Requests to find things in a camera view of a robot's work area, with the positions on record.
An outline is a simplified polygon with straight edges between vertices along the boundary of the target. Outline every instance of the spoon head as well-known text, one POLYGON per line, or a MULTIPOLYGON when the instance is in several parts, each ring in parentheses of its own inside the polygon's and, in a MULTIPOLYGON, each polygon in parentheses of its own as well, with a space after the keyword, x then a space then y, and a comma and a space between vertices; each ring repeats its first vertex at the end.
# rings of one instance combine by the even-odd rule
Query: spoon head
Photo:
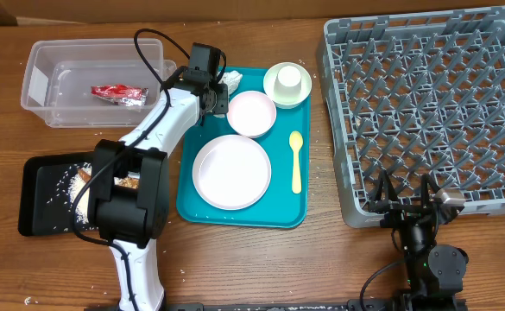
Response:
POLYGON ((290 138, 288 139, 288 142, 290 143, 290 148, 292 150, 300 150, 300 148, 302 148, 302 144, 304 144, 302 135, 297 130, 290 133, 290 138))

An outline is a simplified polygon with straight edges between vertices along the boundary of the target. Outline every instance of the wood grain surface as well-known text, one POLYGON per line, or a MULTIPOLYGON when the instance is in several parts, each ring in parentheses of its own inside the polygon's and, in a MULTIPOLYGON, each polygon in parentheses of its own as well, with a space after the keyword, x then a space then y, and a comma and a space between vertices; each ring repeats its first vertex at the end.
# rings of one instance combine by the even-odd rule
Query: wood grain surface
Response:
MULTIPOLYGON (((183 22, 0 28, 0 310, 81 310, 116 304, 110 251, 72 234, 25 238, 17 231, 22 166, 32 156, 91 150, 127 129, 51 129, 20 106, 29 51, 39 40, 132 37, 142 27, 219 47, 228 65, 270 67, 303 61, 313 76, 308 214, 293 230, 196 225, 175 210, 181 143, 170 158, 171 212, 157 249, 169 302, 204 304, 347 301, 400 255, 390 231, 352 229, 342 220, 332 166, 331 126, 322 101, 315 49, 325 20, 183 22), (31 304, 24 299, 31 297, 31 304)), ((186 64, 171 45, 166 58, 186 64)), ((441 227, 438 241, 470 255, 464 291, 470 310, 505 310, 505 216, 466 216, 441 227)), ((377 278, 367 296, 406 286, 403 269, 377 278)))

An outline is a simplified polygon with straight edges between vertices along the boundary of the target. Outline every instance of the metal dish rack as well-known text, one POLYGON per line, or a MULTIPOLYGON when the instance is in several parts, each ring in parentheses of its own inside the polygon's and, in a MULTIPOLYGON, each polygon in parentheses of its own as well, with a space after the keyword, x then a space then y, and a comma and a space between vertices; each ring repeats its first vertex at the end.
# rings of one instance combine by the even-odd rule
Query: metal dish rack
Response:
POLYGON ((403 203, 429 173, 505 213, 505 6, 330 20, 317 59, 346 224, 378 225, 382 168, 403 203))

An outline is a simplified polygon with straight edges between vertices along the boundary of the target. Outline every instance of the blue tray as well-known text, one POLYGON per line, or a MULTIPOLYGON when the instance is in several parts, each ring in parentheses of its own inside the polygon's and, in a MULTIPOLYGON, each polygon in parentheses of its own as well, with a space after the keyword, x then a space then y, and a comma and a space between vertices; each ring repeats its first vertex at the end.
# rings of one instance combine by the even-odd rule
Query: blue tray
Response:
MULTIPOLYGON (((263 92, 263 76, 267 69, 227 67, 227 71, 237 70, 243 79, 233 98, 240 92, 263 92)), ((308 98, 298 107, 290 110, 277 108, 275 125, 267 134, 256 139, 266 150, 271 161, 271 182, 268 190, 254 205, 238 211, 217 209, 200 197, 193 185, 193 163, 200 149, 212 139, 236 134, 229 126, 227 118, 207 116, 204 126, 194 126, 185 134, 183 156, 181 158, 180 184, 176 206, 184 219, 206 224, 249 225, 260 227, 293 228, 304 220, 307 211, 307 183, 310 145, 310 102, 308 98), (293 151, 288 138, 293 130, 304 137, 300 150, 300 171, 302 192, 293 194, 291 180, 293 174, 293 151)))

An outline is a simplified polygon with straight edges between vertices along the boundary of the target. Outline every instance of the spoon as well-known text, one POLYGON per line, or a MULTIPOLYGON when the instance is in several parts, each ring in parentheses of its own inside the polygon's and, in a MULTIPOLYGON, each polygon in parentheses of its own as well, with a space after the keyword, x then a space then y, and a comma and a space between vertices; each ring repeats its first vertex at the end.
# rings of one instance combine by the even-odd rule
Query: spoon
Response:
POLYGON ((290 143, 290 149, 294 152, 294 164, 293 164, 293 192, 299 194, 302 192, 302 178, 300 177, 300 164, 298 162, 298 153, 304 140, 302 135, 298 131, 290 133, 290 138, 288 139, 290 143))

